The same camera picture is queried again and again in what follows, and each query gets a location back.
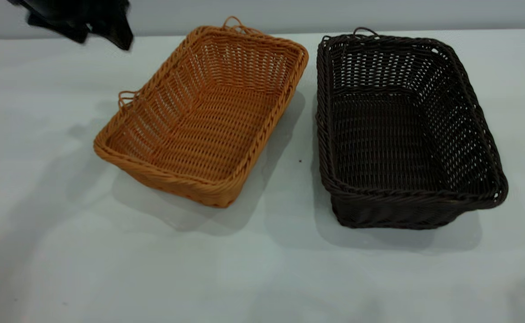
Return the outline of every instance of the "orange wicker basket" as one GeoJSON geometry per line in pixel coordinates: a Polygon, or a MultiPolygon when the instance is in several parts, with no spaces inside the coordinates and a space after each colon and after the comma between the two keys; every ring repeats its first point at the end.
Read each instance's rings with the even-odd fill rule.
{"type": "Polygon", "coordinates": [[[187,35],[97,135],[97,155],[133,178],[196,202],[235,201],[308,62],[290,40],[238,25],[187,35]]]}

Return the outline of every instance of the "table surface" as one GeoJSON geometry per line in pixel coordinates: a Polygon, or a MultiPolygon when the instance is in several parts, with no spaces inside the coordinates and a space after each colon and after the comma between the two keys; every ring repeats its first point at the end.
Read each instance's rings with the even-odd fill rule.
{"type": "Polygon", "coordinates": [[[240,197],[201,206],[93,152],[182,37],[0,40],[0,323],[525,323],[525,30],[402,31],[454,47],[510,194],[433,231],[348,229],[318,173],[316,48],[240,197]]]}

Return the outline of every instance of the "dark brown wicker basket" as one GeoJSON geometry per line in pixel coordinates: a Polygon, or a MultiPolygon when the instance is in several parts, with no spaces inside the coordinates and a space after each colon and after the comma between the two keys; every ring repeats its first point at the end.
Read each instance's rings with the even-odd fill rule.
{"type": "Polygon", "coordinates": [[[500,205],[508,181],[453,49],[356,31],[318,46],[320,174],[338,221],[433,229],[500,205]]]}

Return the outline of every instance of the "woven pattern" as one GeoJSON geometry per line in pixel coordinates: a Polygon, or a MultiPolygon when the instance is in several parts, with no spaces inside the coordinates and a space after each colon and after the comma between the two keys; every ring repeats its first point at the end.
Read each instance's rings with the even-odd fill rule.
{"type": "Polygon", "coordinates": [[[501,204],[508,182],[453,49],[358,29],[318,46],[320,174],[338,221],[433,229],[501,204]]]}
{"type": "Polygon", "coordinates": [[[119,94],[119,112],[95,140],[101,158],[151,188],[209,206],[234,202],[308,52],[229,19],[195,29],[141,90],[119,94]]]}

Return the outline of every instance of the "gray wall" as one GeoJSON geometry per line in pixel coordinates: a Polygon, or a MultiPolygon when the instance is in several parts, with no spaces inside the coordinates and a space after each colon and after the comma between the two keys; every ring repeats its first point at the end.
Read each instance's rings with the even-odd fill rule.
{"type": "MultiPolygon", "coordinates": [[[[233,14],[266,32],[525,28],[525,0],[131,0],[136,35],[183,35],[233,14]]],[[[0,38],[49,37],[0,0],[0,38]]]]}

